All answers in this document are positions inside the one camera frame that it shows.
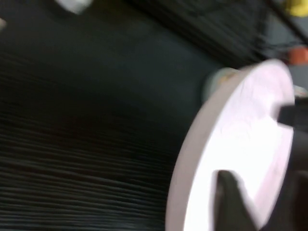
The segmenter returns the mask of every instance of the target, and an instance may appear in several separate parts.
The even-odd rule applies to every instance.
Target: yellow object
[[[296,17],[308,16],[308,0],[287,0],[286,11]]]

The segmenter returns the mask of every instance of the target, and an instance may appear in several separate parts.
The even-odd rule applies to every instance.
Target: metal rod
[[[308,47],[308,39],[307,36],[305,35],[305,33],[298,28],[298,26],[293,23],[290,18],[287,16],[287,14],[276,4],[274,3],[272,0],[263,0],[273,11],[274,13],[277,15],[277,17],[284,22],[289,29],[297,36],[300,38],[300,40],[302,40],[303,44],[305,44]]]

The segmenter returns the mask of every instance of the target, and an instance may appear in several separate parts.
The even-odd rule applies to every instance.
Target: white object
[[[308,91],[305,88],[299,87],[297,85],[294,85],[294,92],[296,97],[307,97]]]
[[[166,231],[212,231],[216,171],[232,170],[259,228],[268,221],[286,172],[293,129],[276,122],[294,103],[287,67],[247,67],[203,105],[182,145],[167,202]]]
[[[6,21],[0,18],[0,31],[6,27]]]
[[[82,13],[93,2],[93,0],[55,0],[55,1],[65,10],[75,14]]]
[[[236,69],[225,67],[207,77],[201,92],[201,102],[204,103],[221,84],[224,84],[237,72]]]

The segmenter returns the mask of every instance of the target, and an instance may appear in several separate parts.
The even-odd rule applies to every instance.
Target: orange object
[[[297,47],[289,52],[289,63],[293,65],[308,64],[308,49]]]

